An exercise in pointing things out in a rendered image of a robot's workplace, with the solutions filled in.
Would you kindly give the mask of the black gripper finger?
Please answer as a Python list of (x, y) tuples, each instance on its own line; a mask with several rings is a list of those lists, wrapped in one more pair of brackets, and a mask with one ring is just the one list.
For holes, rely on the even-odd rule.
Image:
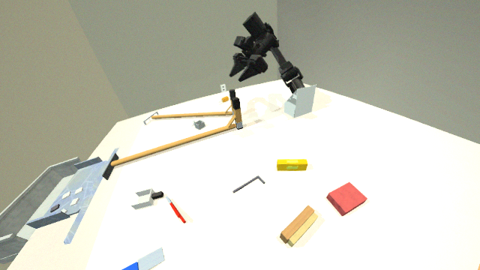
[(243, 71), (245, 67), (236, 59), (233, 58), (234, 65), (232, 66), (232, 70), (230, 71), (229, 77), (235, 76), (238, 72)]
[(247, 78), (251, 78), (257, 74), (261, 74), (260, 70), (258, 67), (251, 61), (247, 60), (247, 67), (241, 74), (241, 76), (238, 78), (238, 81), (241, 82), (243, 80), (246, 80)]

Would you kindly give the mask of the red-handled pliers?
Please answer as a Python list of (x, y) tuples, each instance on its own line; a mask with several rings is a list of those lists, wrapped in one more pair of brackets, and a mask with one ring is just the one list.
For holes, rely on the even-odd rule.
[(169, 202), (169, 204), (172, 206), (172, 209), (174, 210), (174, 212), (176, 213), (177, 217), (180, 218), (182, 220), (182, 222), (185, 224), (185, 220), (184, 218), (181, 216), (181, 214), (179, 213), (178, 209), (173, 205), (172, 201), (168, 198), (168, 196), (166, 196), (166, 199), (167, 201)]

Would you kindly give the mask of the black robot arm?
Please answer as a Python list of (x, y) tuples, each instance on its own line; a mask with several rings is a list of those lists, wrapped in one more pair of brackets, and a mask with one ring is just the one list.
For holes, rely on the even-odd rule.
[[(283, 80), (286, 87), (289, 88), (292, 93), (295, 93), (297, 89), (305, 88), (305, 84), (302, 82), (302, 73), (296, 66), (293, 67), (293, 64), (290, 61), (286, 61), (278, 48), (279, 40), (276, 40), (277, 38), (274, 35), (274, 30), (266, 22), (263, 24), (256, 11), (254, 11), (254, 13), (243, 22), (243, 26), (249, 31), (251, 36), (247, 36), (246, 38), (243, 36), (236, 36), (234, 43), (235, 47), (242, 49), (243, 53), (250, 50), (248, 53), (252, 56), (257, 47), (256, 41), (259, 41), (263, 44), (266, 50), (272, 52), (276, 58), (280, 65), (278, 68), (281, 75), (280, 78)], [(300, 76), (298, 76), (298, 74)], [(291, 79), (293, 80), (290, 81)]]

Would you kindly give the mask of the red flat square block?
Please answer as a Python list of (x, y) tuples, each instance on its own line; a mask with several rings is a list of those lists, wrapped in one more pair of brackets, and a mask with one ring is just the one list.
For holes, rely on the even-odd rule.
[(341, 216), (344, 216), (363, 204), (367, 200), (367, 197), (356, 189), (353, 184), (348, 182), (329, 193), (326, 199), (330, 201)]

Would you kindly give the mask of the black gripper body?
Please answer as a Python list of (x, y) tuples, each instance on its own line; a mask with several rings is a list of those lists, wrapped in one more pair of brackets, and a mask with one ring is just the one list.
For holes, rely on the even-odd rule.
[(263, 57), (267, 56), (267, 50), (259, 41), (256, 41), (256, 43), (256, 49), (252, 55), (250, 55), (247, 51), (244, 52), (244, 55), (242, 53), (235, 53), (233, 58), (236, 58), (244, 67), (248, 66), (247, 60), (251, 60), (258, 67), (261, 73), (265, 73), (268, 69), (268, 64), (265, 62)]

